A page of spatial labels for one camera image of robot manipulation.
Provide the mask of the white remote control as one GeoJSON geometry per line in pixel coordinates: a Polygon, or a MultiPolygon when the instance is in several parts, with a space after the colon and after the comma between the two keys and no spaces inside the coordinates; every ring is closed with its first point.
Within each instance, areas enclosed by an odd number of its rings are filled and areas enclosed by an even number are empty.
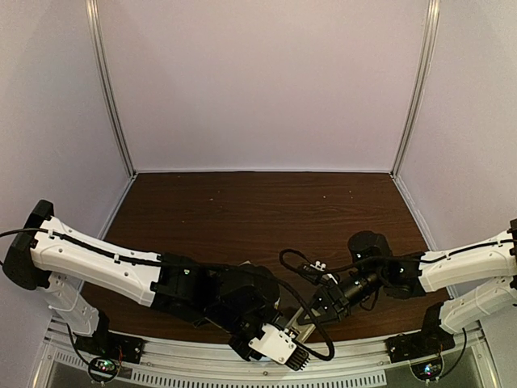
{"type": "Polygon", "coordinates": [[[299,343],[305,344],[309,337],[316,330],[314,324],[301,326],[296,322],[298,311],[303,310],[301,307],[295,309],[294,307],[286,307],[281,309],[284,316],[282,323],[283,332],[288,333],[292,339],[299,343]]]}

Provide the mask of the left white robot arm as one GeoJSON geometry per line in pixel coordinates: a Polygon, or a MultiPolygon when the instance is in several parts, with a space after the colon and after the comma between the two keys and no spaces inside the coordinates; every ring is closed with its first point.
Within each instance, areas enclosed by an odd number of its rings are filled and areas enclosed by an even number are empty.
{"type": "Polygon", "coordinates": [[[43,292],[79,348],[99,359],[135,363],[140,348],[110,331],[108,317],[79,295],[70,277],[193,326],[211,323],[229,334],[230,347],[247,361],[267,357],[283,365],[295,352],[279,322],[279,283],[264,267],[199,264],[181,255],[118,247],[69,228],[46,200],[11,235],[4,274],[23,289],[43,292]]]}

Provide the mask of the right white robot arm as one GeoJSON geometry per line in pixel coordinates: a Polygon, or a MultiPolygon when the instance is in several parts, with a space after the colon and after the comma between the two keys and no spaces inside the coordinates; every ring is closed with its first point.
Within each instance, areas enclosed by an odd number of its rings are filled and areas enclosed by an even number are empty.
{"type": "Polygon", "coordinates": [[[483,242],[449,251],[416,252],[393,256],[385,236],[362,231],[348,242],[356,270],[342,295],[347,302],[362,300],[383,287],[393,298],[423,297],[471,280],[484,284],[463,297],[429,307],[414,350],[432,356],[445,337],[470,323],[516,303],[516,222],[483,242]]]}

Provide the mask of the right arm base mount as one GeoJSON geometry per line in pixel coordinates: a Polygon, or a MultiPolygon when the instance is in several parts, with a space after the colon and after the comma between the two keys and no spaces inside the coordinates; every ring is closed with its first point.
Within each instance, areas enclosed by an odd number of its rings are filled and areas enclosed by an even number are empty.
{"type": "Polygon", "coordinates": [[[454,335],[438,328],[400,334],[385,340],[392,363],[439,355],[456,346],[454,335]]]}

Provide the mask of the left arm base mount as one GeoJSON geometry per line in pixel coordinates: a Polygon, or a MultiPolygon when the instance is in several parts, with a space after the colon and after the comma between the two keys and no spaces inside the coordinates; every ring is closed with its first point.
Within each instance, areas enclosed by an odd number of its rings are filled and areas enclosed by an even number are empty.
{"type": "Polygon", "coordinates": [[[110,331],[92,336],[76,335],[75,341],[79,351],[136,365],[140,364],[144,344],[140,337],[110,331]]]}

